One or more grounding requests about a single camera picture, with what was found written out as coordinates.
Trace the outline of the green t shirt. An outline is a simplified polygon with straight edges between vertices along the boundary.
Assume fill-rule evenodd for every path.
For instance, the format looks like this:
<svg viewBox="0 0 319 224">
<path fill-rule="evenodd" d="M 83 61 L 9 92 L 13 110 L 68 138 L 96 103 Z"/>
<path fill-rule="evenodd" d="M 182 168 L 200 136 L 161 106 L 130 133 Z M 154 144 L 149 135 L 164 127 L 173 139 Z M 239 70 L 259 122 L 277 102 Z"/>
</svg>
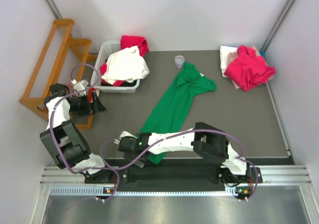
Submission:
<svg viewBox="0 0 319 224">
<path fill-rule="evenodd" d="M 140 132 L 178 132 L 188 116 L 193 98 L 206 92 L 214 92 L 216 88 L 215 81 L 201 75 L 193 64 L 184 63 Z"/>
</svg>

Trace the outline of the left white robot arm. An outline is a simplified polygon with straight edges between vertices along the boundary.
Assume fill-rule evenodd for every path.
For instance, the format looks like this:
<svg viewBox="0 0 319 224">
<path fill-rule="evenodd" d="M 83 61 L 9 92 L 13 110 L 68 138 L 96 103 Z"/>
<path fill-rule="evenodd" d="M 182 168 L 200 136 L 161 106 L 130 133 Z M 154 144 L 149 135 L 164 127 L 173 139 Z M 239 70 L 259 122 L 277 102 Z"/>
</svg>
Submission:
<svg viewBox="0 0 319 224">
<path fill-rule="evenodd" d="M 100 155 L 92 153 L 70 117 L 72 114 L 88 116 L 107 109 L 86 80 L 72 80 L 71 83 L 73 89 L 60 83 L 50 86 L 51 94 L 44 99 L 49 122 L 40 140 L 60 169 L 74 168 L 85 177 L 86 183 L 108 183 L 116 179 L 113 170 L 105 166 Z"/>
</svg>

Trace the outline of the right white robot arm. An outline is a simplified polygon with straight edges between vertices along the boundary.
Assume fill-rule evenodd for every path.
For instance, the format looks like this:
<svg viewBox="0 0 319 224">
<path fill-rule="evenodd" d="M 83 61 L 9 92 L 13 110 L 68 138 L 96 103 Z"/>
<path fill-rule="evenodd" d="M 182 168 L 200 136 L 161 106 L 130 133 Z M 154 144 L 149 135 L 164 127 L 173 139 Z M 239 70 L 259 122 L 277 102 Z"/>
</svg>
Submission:
<svg viewBox="0 0 319 224">
<path fill-rule="evenodd" d="M 235 151 L 230 137 L 215 127 L 197 122 L 194 128 L 173 133 L 144 132 L 134 136 L 124 131 L 115 143 L 126 160 L 141 168 L 151 155 L 186 151 L 213 164 L 217 180 L 229 187 L 259 182 L 259 170 Z"/>
</svg>

